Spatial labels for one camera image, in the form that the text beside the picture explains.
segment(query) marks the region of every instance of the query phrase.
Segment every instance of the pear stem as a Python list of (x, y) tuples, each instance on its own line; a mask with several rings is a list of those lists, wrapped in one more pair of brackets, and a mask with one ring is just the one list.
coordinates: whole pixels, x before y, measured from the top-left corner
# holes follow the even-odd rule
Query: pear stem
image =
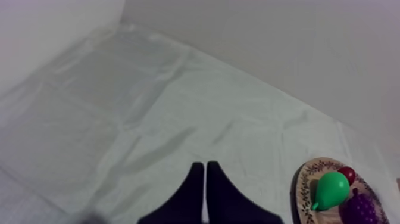
[(311, 207), (311, 210), (317, 209), (317, 207), (318, 207), (319, 205), (320, 205), (320, 204), (319, 204), (318, 202), (314, 203), (314, 204), (312, 205), (312, 207)]

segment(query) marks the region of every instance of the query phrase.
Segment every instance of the white wall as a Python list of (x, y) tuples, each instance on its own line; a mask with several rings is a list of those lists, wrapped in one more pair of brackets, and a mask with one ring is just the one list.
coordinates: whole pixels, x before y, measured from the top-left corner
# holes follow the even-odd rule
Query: white wall
[(399, 12), (392, 0), (127, 0), (124, 17), (397, 144)]
[(0, 0), (0, 94), (85, 37), (119, 21), (124, 0)]

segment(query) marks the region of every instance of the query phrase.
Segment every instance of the decorative plate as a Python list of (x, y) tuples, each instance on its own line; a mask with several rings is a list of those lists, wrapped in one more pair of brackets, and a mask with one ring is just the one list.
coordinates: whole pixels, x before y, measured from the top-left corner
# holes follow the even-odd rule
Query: decorative plate
[[(328, 171), (335, 171), (345, 166), (343, 163), (331, 158), (315, 158), (305, 163), (298, 174), (295, 189), (295, 198), (297, 202), (297, 212), (302, 224), (340, 224), (343, 223), (339, 214), (339, 206), (335, 206), (326, 211), (312, 211), (315, 189), (318, 180)], [(356, 174), (354, 183), (350, 186), (349, 197), (353, 195), (352, 190), (358, 188), (360, 194), (364, 193), (370, 196), (375, 205), (375, 211), (379, 224), (389, 224), (388, 218), (382, 209), (379, 199), (374, 191), (368, 186), (365, 180)]]

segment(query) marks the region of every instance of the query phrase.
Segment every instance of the red apple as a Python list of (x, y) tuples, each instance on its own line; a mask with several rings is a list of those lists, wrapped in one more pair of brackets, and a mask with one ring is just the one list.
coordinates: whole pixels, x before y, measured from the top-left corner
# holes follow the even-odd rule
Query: red apple
[(351, 167), (348, 166), (342, 167), (338, 170), (338, 172), (341, 172), (343, 173), (343, 175), (346, 176), (350, 186), (354, 183), (355, 172)]

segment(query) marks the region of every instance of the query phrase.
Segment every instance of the floor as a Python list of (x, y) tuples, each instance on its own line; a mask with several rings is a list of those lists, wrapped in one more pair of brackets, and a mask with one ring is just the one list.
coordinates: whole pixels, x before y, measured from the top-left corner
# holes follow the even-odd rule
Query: floor
[(290, 182), (315, 157), (352, 166), (392, 223), (400, 220), (391, 172), (400, 157), (373, 140), (133, 24), (97, 43), (77, 44), (0, 99), (0, 215), (7, 224), (65, 223), (93, 211), (132, 223), (168, 199), (192, 162), (209, 160), (247, 197), (292, 223)]

